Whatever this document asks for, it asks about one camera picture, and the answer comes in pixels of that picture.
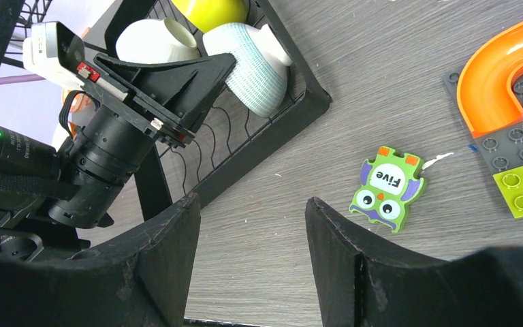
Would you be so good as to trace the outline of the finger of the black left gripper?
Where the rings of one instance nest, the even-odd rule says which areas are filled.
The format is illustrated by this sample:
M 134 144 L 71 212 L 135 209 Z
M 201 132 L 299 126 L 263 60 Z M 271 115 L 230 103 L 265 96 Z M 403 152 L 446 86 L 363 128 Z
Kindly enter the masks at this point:
M 229 53 L 160 64 L 131 63 L 98 54 L 94 63 L 127 90 L 125 103 L 188 131 L 198 131 L 223 90 L 236 58 Z

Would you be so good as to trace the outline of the black wire dish rack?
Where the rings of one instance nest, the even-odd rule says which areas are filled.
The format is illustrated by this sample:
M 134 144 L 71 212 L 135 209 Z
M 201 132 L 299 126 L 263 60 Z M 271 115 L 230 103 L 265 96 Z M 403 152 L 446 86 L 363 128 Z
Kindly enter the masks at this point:
M 49 1 L 0 1 L 0 67 L 22 67 L 20 46 L 30 28 L 42 22 Z M 186 148 L 153 151 L 136 177 L 145 219 L 191 192 L 203 206 L 248 174 L 263 160 L 323 115 L 332 99 L 324 90 L 269 1 L 249 1 L 247 20 L 269 25 L 292 58 L 288 88 L 279 108 L 263 119 L 247 110 L 229 91 L 214 107 Z

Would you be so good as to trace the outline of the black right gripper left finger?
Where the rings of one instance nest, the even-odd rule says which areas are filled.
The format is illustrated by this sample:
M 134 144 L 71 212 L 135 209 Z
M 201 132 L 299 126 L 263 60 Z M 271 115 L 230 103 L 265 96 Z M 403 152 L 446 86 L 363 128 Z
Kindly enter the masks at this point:
M 200 221 L 190 193 L 66 260 L 0 255 L 0 326 L 181 326 Z

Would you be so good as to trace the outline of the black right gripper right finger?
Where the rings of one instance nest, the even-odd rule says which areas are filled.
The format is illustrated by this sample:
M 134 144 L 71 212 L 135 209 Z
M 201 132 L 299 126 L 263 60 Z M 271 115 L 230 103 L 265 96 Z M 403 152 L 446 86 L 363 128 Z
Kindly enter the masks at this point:
M 305 209 L 324 326 L 523 326 L 523 247 L 446 261 L 393 243 L 319 198 Z

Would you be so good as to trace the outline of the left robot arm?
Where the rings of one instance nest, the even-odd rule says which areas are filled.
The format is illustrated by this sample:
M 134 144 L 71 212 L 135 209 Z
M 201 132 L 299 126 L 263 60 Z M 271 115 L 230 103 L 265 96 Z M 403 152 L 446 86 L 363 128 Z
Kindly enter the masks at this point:
M 98 54 L 73 74 L 93 118 L 58 149 L 0 126 L 0 254 L 23 261 L 89 247 L 77 229 L 108 227 L 108 209 L 157 142 L 194 138 L 237 61 L 223 53 L 141 64 Z

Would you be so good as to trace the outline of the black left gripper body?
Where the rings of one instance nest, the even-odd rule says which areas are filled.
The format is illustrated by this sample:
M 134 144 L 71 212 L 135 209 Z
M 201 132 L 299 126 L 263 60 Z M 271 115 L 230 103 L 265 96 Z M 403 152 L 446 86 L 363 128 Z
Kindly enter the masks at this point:
M 116 80 L 100 77 L 97 81 L 79 77 L 82 91 L 97 102 L 93 118 L 61 147 L 61 180 L 77 185 L 68 200 L 53 200 L 48 216 L 75 228 L 100 224 L 125 183 L 141 167 L 156 142 L 184 147 L 194 131 L 165 123 L 157 109 L 146 115 L 125 103 L 126 88 Z

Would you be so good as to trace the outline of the white ribbed bowl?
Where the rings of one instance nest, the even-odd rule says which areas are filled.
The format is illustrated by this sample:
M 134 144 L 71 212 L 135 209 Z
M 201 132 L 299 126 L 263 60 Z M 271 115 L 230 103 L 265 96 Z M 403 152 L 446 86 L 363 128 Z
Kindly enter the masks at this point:
M 200 57 L 193 34 L 172 18 L 131 23 L 116 41 L 117 57 L 126 62 L 161 64 Z

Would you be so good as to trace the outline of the mint textured bowl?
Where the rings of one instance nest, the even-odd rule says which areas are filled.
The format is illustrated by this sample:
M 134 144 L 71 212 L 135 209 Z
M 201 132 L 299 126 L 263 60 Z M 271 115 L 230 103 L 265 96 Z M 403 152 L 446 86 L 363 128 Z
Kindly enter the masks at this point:
M 203 34 L 210 56 L 229 53 L 236 64 L 225 83 L 230 91 L 254 114 L 268 119 L 285 98 L 287 70 L 293 64 L 269 24 L 257 29 L 241 22 L 230 22 Z

